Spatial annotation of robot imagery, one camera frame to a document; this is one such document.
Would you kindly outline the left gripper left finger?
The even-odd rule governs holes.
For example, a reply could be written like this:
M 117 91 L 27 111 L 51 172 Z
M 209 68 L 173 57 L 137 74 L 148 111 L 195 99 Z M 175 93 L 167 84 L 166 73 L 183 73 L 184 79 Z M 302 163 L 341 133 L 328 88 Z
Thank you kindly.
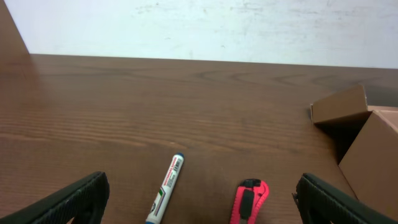
M 1 218 L 3 224 L 100 224 L 109 199 L 104 172 L 94 172 L 65 188 Z

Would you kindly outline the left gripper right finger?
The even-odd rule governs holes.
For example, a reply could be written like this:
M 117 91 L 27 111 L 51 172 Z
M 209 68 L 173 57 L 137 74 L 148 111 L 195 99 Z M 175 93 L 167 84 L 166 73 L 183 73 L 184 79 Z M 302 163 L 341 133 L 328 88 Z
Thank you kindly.
M 303 224 L 397 224 L 310 173 L 302 174 L 293 198 Z

